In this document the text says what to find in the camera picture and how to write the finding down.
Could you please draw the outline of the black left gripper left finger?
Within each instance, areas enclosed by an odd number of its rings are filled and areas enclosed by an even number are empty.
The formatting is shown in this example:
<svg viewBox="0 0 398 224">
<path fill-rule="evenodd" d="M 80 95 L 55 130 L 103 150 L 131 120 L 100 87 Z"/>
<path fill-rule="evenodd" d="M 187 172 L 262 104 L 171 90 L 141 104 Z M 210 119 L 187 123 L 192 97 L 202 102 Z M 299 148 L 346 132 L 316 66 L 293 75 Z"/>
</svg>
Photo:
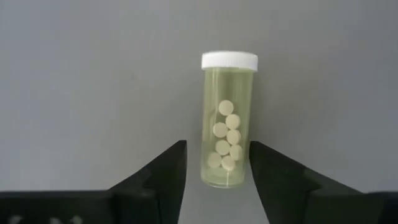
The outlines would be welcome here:
<svg viewBox="0 0 398 224">
<path fill-rule="evenodd" d="M 177 224 L 187 177 L 187 142 L 179 140 L 110 188 L 116 223 Z"/>
</svg>

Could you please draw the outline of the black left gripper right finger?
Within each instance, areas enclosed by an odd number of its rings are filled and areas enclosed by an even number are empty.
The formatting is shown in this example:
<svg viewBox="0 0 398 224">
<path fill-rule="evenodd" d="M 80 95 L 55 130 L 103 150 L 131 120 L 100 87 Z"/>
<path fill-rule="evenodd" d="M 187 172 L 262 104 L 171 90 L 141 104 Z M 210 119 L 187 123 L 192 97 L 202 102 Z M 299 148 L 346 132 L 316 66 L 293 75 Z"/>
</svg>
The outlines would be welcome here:
<svg viewBox="0 0 398 224">
<path fill-rule="evenodd" d="M 361 192 L 259 141 L 249 147 L 252 177 L 270 223 L 366 223 Z"/>
</svg>

